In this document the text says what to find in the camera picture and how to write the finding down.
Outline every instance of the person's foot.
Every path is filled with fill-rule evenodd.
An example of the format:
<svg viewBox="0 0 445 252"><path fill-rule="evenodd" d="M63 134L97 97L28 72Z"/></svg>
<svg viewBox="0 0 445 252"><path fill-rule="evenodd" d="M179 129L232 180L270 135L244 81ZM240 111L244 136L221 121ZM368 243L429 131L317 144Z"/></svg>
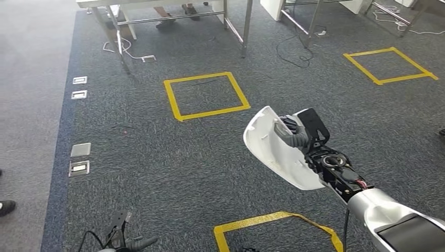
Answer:
<svg viewBox="0 0 445 252"><path fill-rule="evenodd" d="M185 15L194 15L194 14L198 14L198 12L195 10L195 7L187 7L186 4L181 5L182 9L184 9L185 11ZM199 21L200 17L191 17L190 18L193 21Z"/></svg>
<svg viewBox="0 0 445 252"><path fill-rule="evenodd" d="M167 20L162 20L159 23L157 23L156 28L157 29L165 29L167 27L170 27L176 19L167 19Z"/></svg>
<svg viewBox="0 0 445 252"><path fill-rule="evenodd" d="M5 216L15 209L15 201L0 201L0 217Z"/></svg>

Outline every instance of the white plug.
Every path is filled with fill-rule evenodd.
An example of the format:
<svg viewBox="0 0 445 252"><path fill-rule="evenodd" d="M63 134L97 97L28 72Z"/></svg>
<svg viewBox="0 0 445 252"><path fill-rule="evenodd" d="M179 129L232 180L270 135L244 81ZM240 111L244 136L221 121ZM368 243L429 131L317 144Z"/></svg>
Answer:
<svg viewBox="0 0 445 252"><path fill-rule="evenodd" d="M144 56L144 57L141 57L141 59L142 59L142 62L144 62L144 63L146 63L147 61L148 62L155 62L156 61L156 57L154 55Z"/></svg>
<svg viewBox="0 0 445 252"><path fill-rule="evenodd" d="M407 26L405 23L403 23L402 21L396 22L396 25L404 27Z"/></svg>

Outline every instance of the yellow tape square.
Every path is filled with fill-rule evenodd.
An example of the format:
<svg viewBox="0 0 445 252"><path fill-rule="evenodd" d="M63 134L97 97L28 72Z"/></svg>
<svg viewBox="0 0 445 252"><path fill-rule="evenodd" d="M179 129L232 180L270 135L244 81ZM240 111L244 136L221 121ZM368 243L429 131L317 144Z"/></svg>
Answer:
<svg viewBox="0 0 445 252"><path fill-rule="evenodd" d="M213 78L213 77L219 77L219 76L227 76L227 78L230 81L230 84L232 85L232 87L235 90L235 93L237 94L238 98L241 101L241 106L206 111L206 112L201 112L201 113L182 115L181 112L179 111L179 107L176 102L175 95L173 93L172 84L175 82L199 80L199 79ZM168 100L170 101L170 106L172 107L173 115L176 119L178 119L181 122L184 120L187 120L187 119L208 117L208 116L214 116L216 114L224 114L224 113L235 112L235 111L240 111L240 110L244 110L244 109L250 109L249 102L247 101L246 97L242 93L241 88L239 87L238 83L236 82L236 80L231 72L219 72L219 73L211 73L209 75L199 75L199 76L192 76L192 77L186 77L186 78L164 80L164 86L165 86L165 91L167 92Z"/></svg>
<svg viewBox="0 0 445 252"><path fill-rule="evenodd" d="M397 53L404 60L406 60L411 65L413 65L417 69L419 69L422 73L418 73L416 75L406 75L406 76L400 76L400 77L395 77L395 78L379 80L371 72L369 72L366 68L364 68L360 63L358 63L353 58L355 56L363 56L363 55L370 55L370 54L385 53L385 52L389 52L389 51L393 51L393 52ZM421 77L431 77L434 80L438 80L439 79L433 73L431 73L431 72L427 71L425 68L421 67L414 60L410 59L408 56L403 54L403 52L399 51L395 47L390 47L390 48L380 49L380 50L374 50L374 51L357 52L355 54L343 54L343 56L345 56L350 62L352 62L352 64L354 64L354 66L356 66L360 71L362 71L364 74L366 74L366 76L369 77L377 85L383 85L385 83L390 83L390 82L394 82L394 81L410 80L410 79L416 79L416 78L421 78Z"/></svg>
<svg viewBox="0 0 445 252"><path fill-rule="evenodd" d="M241 228L245 228L245 227L250 227L250 226L254 226L254 225L258 225L258 224L262 224L262 223L266 223L266 222L276 221L277 219L283 219L283 218L291 217L291 216L299 217L299 218L303 219L304 221L306 221L306 222L314 225L315 227L328 233L331 236L331 242L332 242L332 245L334 246L335 250L337 252L343 251L343 244L340 241L339 237L337 236L337 233L333 229L328 228L326 226L322 226L316 222L313 222L301 214L294 214L294 213L279 211L279 212L275 212L272 214L261 215L261 216L257 216L257 217L253 217L253 218L249 218L249 219L238 220L236 222L231 222L231 223L226 223L226 224L222 224L219 226L215 226L215 228L213 229L213 233L215 234L215 240L218 245L219 252L230 252L229 245L227 245L227 241L226 241L224 232L233 231L233 230L237 230L237 229L241 229Z"/></svg>

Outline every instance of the red wire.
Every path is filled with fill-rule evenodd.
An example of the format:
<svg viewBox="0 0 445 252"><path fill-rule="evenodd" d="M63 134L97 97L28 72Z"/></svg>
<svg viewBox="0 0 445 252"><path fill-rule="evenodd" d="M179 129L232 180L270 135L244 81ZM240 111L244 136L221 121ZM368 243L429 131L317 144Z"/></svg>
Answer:
<svg viewBox="0 0 445 252"><path fill-rule="evenodd" d="M356 180L355 181L362 189L367 189L368 186L366 185L366 182L362 181L362 180Z"/></svg>

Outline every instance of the white table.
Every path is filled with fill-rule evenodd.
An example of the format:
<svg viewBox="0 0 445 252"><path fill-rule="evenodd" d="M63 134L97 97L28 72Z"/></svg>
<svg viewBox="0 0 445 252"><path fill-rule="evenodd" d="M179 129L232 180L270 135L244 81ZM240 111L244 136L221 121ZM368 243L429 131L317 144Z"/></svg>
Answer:
<svg viewBox="0 0 445 252"><path fill-rule="evenodd" d="M128 69L128 66L126 65L124 58L122 56L122 42L121 42L121 32L120 32L120 26L121 25L133 25L133 24L140 24L140 23L148 23L148 22L158 22L162 20L168 20L168 19L180 19L180 18L190 18L190 17L202 17L202 16L212 16L212 15L218 15L219 20L223 23L224 29L230 29L235 36L237 37L238 41L241 43L241 57L246 57L247 52L247 42L249 37L249 28L250 28L250 17L252 14L252 5L253 0L247 0L247 10L246 10L246 18L244 23L244 33L243 36L240 35L240 33L235 29L233 24L228 18L227 15L227 0L214 0L213 2L213 12L206 12L206 13L198 13L194 15L183 15L183 16L174 16L174 17L160 17L160 18L149 18L149 19L139 19L139 20L126 20L124 22L118 22L116 17L114 15L110 15L111 20L113 21L113 25L116 28L116 36L118 38L118 45L115 44L114 39L110 34L107 32L107 27L105 25L105 22L100 15L98 11L98 7L105 6L107 8L107 11L109 13L113 13L111 10L111 5L120 5L123 7L124 5L133 5L134 7L158 7L158 6L166 6L166 5L181 5L191 2L198 2L198 0L76 0L76 3L81 8L91 8L94 12L94 15L96 16L96 19L98 20L100 26L104 30L105 34L108 37L108 40L110 41L111 46L113 47L113 50L119 53L116 53L116 55L119 58L119 61L121 62L122 67L124 70L129 74L130 70Z"/></svg>

